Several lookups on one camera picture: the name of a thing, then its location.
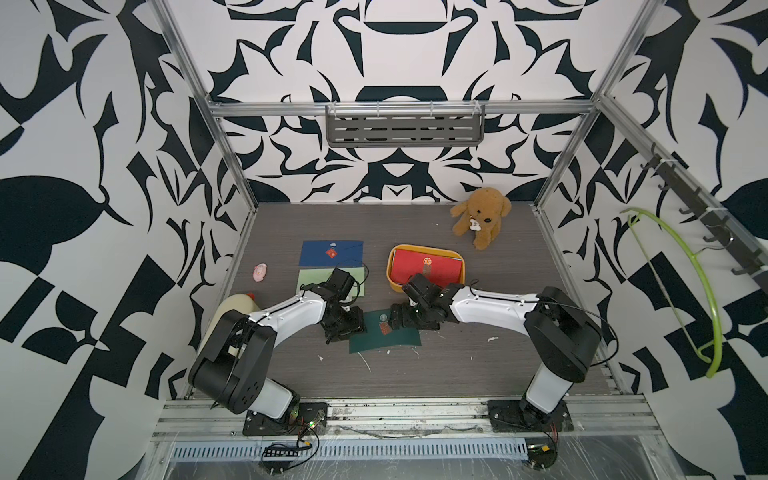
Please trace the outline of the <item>red envelope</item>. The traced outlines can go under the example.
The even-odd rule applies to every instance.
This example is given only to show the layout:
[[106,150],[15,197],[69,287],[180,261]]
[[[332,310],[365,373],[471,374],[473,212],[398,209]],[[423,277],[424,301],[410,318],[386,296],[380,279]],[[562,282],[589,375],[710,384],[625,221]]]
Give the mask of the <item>red envelope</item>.
[[389,269],[389,278],[398,285],[405,285],[412,276],[421,274],[430,282],[445,287],[463,282],[464,263],[456,257],[437,253],[396,249]]

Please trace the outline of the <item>yellow plastic storage box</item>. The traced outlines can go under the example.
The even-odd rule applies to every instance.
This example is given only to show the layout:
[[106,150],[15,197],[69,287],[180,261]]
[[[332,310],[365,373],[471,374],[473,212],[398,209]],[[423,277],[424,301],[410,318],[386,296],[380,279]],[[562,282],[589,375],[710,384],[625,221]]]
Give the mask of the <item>yellow plastic storage box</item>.
[[441,287],[451,283],[463,284],[465,260],[452,250],[411,244],[395,246],[389,253],[386,268],[391,288],[403,292],[403,286],[416,274],[422,274]]

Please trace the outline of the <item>dark blue envelope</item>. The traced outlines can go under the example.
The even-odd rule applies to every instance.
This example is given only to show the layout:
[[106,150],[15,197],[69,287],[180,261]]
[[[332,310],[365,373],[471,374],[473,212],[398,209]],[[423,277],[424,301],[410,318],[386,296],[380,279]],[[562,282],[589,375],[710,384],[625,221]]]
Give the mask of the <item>dark blue envelope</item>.
[[304,241],[301,268],[362,267],[364,243],[355,240]]

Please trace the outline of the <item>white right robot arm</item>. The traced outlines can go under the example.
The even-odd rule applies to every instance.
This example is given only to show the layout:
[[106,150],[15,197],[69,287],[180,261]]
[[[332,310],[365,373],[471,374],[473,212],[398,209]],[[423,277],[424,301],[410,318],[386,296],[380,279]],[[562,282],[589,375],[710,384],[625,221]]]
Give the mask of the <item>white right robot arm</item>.
[[417,274],[402,287],[408,297],[391,307],[394,330],[440,329],[444,323],[483,324],[528,337],[541,364],[520,410],[550,417],[573,385],[585,380],[601,343],[593,316],[565,292],[547,287],[539,294],[503,294],[452,283],[445,287]]

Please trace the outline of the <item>light green envelope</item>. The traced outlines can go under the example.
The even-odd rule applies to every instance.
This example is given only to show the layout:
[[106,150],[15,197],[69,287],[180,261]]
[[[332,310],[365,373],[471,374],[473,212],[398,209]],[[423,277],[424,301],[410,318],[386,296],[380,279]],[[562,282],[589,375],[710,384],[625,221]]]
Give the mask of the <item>light green envelope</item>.
[[[363,297],[365,294],[365,280],[366,270],[364,267],[342,267],[342,270],[349,273],[356,282],[360,283],[360,287],[353,286],[348,294],[346,301],[354,299],[356,296]],[[303,285],[320,284],[325,282],[332,274],[333,267],[331,268],[311,268],[300,269],[298,274],[298,280],[296,284],[296,293],[301,291]]]

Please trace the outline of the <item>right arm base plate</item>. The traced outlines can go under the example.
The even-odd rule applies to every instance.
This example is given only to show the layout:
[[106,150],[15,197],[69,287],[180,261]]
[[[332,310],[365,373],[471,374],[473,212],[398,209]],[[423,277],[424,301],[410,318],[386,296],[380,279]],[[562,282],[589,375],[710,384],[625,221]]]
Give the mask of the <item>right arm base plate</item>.
[[524,399],[488,400],[485,403],[491,428],[506,432],[570,432],[574,429],[570,412],[560,401],[551,413],[542,413]]

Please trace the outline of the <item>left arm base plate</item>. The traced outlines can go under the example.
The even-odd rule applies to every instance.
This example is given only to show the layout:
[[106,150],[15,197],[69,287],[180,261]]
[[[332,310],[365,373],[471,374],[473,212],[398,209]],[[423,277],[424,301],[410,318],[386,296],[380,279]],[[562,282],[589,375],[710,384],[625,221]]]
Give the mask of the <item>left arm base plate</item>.
[[329,404],[326,402],[294,401],[278,419],[249,410],[242,434],[245,437],[289,436],[308,432],[323,433],[327,425]]

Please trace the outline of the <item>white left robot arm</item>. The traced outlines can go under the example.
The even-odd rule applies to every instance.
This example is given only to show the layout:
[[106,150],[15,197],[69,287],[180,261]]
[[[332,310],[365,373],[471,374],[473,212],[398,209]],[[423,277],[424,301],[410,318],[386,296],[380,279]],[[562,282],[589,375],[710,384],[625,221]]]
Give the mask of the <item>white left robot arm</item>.
[[315,325],[327,344],[364,332],[364,313],[355,304],[360,288],[351,273],[335,268],[325,281],[303,285],[272,307],[223,311],[198,348],[189,385],[233,414],[250,411],[280,425],[295,424],[300,396],[267,377],[274,349]]

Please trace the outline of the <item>dark green envelope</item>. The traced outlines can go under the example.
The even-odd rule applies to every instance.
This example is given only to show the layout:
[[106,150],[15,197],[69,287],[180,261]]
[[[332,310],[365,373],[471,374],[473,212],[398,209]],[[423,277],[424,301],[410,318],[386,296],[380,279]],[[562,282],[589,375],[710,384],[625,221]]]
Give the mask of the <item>dark green envelope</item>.
[[349,353],[356,354],[396,346],[421,346],[420,332],[414,328],[394,329],[390,324],[390,310],[368,311],[364,314],[365,330],[349,339]]

